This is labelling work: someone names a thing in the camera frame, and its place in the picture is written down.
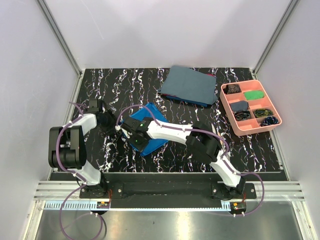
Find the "blue cloth napkin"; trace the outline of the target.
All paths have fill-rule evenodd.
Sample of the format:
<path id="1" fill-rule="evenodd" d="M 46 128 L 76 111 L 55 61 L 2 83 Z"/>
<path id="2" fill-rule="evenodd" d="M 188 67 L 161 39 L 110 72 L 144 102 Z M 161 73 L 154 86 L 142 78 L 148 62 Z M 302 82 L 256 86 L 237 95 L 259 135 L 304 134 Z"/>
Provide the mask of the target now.
<path id="1" fill-rule="evenodd" d="M 144 118 L 151 118 L 152 120 L 155 118 L 159 121 L 167 123 L 167 119 L 165 116 L 158 110 L 158 108 L 151 102 L 147 103 L 146 105 L 141 104 L 135 104 L 132 106 L 128 106 L 127 108 L 123 109 L 121 112 L 121 116 L 124 115 L 125 112 L 129 111 L 133 108 L 139 108 L 138 111 L 130 114 L 129 116 L 135 120 L 142 121 Z M 148 141 L 147 146 L 143 150 L 138 150 L 138 148 L 131 143 L 130 145 L 132 148 L 138 152 L 140 152 L 140 155 L 142 157 L 147 156 L 153 152 L 155 152 L 157 149 L 161 148 L 163 145 L 165 145 L 168 142 L 168 140 L 165 139 L 150 139 Z"/>

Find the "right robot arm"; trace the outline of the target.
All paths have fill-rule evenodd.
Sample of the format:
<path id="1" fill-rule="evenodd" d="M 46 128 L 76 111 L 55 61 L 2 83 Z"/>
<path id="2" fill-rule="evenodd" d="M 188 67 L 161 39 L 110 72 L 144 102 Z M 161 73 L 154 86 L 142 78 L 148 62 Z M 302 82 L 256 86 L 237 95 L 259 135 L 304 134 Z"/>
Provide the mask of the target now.
<path id="1" fill-rule="evenodd" d="M 152 117 L 144 117 L 143 120 L 127 117 L 115 129 L 122 131 L 126 140 L 139 152 L 143 152 L 152 140 L 185 145 L 197 161 L 209 164 L 218 173 L 230 197 L 236 199 L 245 192 L 246 180 L 224 159 L 228 151 L 222 152 L 221 137 L 204 123 L 174 124 Z"/>

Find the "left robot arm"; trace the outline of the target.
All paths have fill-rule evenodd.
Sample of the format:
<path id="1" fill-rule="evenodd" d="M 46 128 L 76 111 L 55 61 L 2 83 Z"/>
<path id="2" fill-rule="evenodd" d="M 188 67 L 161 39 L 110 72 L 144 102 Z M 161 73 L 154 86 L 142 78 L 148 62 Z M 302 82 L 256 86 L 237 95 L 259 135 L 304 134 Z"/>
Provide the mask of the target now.
<path id="1" fill-rule="evenodd" d="M 89 101 L 79 116 L 49 130 L 48 163 L 51 168 L 72 174 L 81 190 L 97 198 L 108 193 L 108 183 L 102 172 L 87 160 L 85 136 L 93 129 L 104 137 L 113 134 L 117 118 L 102 99 Z"/>

